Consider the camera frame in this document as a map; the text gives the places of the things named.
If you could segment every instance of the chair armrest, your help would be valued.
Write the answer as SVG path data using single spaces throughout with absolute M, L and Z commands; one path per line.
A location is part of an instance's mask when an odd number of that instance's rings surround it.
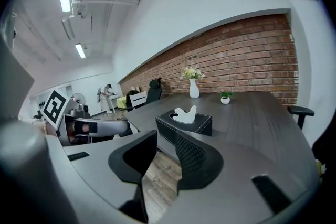
M 292 115 L 305 115 L 305 116 L 314 116 L 314 111 L 308 108 L 303 108 L 301 106 L 289 106 L 287 110 Z

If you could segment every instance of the small potted plant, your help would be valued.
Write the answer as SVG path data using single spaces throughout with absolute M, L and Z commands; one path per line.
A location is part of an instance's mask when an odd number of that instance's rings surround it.
M 232 93 L 231 92 L 221 92 L 220 94 L 221 94 L 220 96 L 222 97 L 220 99 L 222 104 L 229 104 L 230 103 L 230 97 L 229 96 L 231 96 Z

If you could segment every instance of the tissue box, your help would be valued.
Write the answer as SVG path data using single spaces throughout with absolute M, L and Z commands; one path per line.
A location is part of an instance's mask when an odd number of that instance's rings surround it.
M 193 123 L 182 123 L 171 118 L 175 115 L 176 113 L 172 109 L 155 118 L 159 133 L 172 144 L 176 145 L 176 130 L 212 136 L 211 116 L 196 113 L 195 121 Z

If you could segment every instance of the red brick wall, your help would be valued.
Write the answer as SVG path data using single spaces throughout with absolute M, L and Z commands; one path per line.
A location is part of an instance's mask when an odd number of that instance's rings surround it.
M 298 65 L 285 15 L 259 16 L 218 26 L 155 57 L 121 81 L 124 94 L 132 86 L 148 90 L 162 77 L 163 97 L 189 91 L 180 80 L 182 68 L 205 73 L 200 92 L 270 91 L 284 105 L 296 104 Z

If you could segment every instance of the gray desk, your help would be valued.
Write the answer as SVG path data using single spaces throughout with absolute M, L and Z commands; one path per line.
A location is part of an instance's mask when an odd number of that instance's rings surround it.
M 213 139 L 253 148 L 271 161 L 289 169 L 306 182 L 316 184 L 318 171 L 313 153 L 292 116 L 268 92 L 235 93 L 228 105 L 218 93 L 203 93 L 197 99 L 188 94 L 173 94 L 128 112 L 127 119 L 139 130 L 157 130 L 155 117 L 170 109 L 188 110 L 197 106 L 201 114 L 213 117 Z M 158 148 L 179 161 L 175 146 L 158 135 Z

